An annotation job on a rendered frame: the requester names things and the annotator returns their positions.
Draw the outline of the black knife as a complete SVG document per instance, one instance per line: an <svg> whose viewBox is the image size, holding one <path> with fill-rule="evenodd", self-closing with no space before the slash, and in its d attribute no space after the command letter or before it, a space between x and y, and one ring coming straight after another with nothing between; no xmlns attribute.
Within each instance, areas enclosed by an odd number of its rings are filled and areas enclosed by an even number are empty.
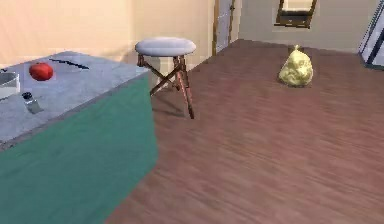
<svg viewBox="0 0 384 224"><path fill-rule="evenodd" d="M50 61L53 61L53 62L57 62L57 63L61 63L61 64L67 64L67 65L70 65L70 66L75 66L79 69L85 69L85 70L89 70L90 68L85 66L85 65L82 65L82 64L77 64L77 63L74 63L74 62L71 62L71 61L68 61L68 60L60 60L60 59L49 59Z"/></svg>

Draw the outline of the grey round stool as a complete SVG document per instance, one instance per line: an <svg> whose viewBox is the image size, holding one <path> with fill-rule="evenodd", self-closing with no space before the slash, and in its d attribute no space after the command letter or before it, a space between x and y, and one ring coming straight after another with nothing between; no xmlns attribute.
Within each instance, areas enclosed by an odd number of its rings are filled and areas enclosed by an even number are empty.
<svg viewBox="0 0 384 224"><path fill-rule="evenodd" d="M146 38L135 45L135 51L138 53L137 65L148 68L160 79L160 82L150 90L150 95L153 96L166 83L177 91L182 90L191 119L195 118L195 114L185 56L193 53L195 50L196 44L193 41L179 37ZM164 76L145 60L146 56L172 58L173 70Z"/></svg>

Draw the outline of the white room door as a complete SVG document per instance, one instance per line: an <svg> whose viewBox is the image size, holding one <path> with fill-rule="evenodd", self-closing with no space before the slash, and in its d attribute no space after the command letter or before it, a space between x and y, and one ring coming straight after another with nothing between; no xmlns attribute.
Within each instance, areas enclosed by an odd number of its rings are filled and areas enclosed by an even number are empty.
<svg viewBox="0 0 384 224"><path fill-rule="evenodd" d="M235 0L215 0L212 54L226 48L231 41L232 21Z"/></svg>

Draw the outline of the white panel with dark frame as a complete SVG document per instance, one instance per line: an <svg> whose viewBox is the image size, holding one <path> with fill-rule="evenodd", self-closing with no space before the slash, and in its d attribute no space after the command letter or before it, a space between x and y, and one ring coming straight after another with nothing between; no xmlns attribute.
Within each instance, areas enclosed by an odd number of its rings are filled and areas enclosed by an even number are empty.
<svg viewBox="0 0 384 224"><path fill-rule="evenodd" d="M358 54L365 67L384 71L384 0L379 0L360 42Z"/></svg>

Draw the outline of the yellow garbage bag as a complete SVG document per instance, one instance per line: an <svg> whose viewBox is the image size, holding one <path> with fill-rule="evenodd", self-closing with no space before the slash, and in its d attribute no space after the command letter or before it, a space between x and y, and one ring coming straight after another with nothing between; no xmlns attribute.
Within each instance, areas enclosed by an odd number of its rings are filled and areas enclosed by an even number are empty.
<svg viewBox="0 0 384 224"><path fill-rule="evenodd" d="M312 78L310 57L300 49L300 45L295 45L278 74L278 80L290 87L305 87Z"/></svg>

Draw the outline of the red tomato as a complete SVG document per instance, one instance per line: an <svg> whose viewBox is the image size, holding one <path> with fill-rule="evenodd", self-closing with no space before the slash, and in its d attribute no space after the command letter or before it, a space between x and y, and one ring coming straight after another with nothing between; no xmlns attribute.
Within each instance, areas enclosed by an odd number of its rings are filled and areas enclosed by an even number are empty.
<svg viewBox="0 0 384 224"><path fill-rule="evenodd" d="M53 68L47 63L36 63L29 67L29 74L37 81L47 81L53 77Z"/></svg>

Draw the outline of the grey saltshaker with black cap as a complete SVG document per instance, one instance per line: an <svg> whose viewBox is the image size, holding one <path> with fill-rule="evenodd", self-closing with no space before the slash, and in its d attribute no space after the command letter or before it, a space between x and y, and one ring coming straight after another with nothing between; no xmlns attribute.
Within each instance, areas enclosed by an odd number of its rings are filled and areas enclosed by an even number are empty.
<svg viewBox="0 0 384 224"><path fill-rule="evenodd" d="M42 111L38 101L33 97L31 92L24 92L22 97L24 99L25 106L30 113L36 114Z"/></svg>

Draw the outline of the green counter with grey top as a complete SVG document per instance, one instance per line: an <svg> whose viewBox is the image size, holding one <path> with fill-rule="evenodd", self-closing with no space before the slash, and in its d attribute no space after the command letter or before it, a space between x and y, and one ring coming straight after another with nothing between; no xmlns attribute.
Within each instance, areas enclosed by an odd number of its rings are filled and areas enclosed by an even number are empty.
<svg viewBox="0 0 384 224"><path fill-rule="evenodd" d="M150 72L73 51L43 60L47 81L27 62L0 71L18 73L42 108L0 101L0 224L103 224L158 159Z"/></svg>

